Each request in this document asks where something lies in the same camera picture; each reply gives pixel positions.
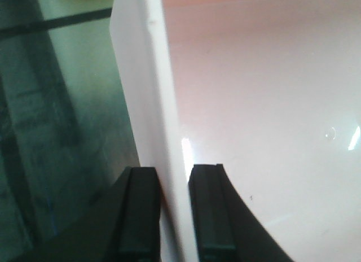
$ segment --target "glass surface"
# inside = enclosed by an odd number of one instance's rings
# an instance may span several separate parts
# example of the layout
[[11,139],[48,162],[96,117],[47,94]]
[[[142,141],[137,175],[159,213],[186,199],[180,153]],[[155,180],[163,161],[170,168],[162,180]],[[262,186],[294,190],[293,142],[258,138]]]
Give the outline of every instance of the glass surface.
[[[22,24],[36,8],[1,4]],[[108,28],[106,18],[0,32],[1,262],[59,234],[138,165]]]
[[111,8],[113,0],[0,0],[0,30]]

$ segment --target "curved black edge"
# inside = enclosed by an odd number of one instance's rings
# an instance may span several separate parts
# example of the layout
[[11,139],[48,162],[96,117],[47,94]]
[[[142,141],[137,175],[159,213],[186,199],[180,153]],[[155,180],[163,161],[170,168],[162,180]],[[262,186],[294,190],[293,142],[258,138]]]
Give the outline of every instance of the curved black edge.
[[[193,221],[196,228],[200,261],[246,261],[246,262],[292,262],[293,260],[280,248],[264,227],[259,223],[246,204],[239,197],[226,175],[222,164],[218,165],[195,165],[190,178],[190,194],[192,200]],[[209,196],[209,205],[203,205],[199,196]],[[215,216],[219,205],[224,205],[223,218],[208,217],[207,225],[202,226],[204,216],[201,210],[207,210]],[[209,241],[208,230],[230,229],[232,236],[228,239],[224,235],[216,233],[216,242],[222,243],[225,240],[232,240],[235,246],[236,258],[229,259],[217,251],[220,246],[213,247],[212,257],[205,256],[205,244]]]
[[126,168],[83,218],[12,262],[158,262],[159,218],[156,170]]

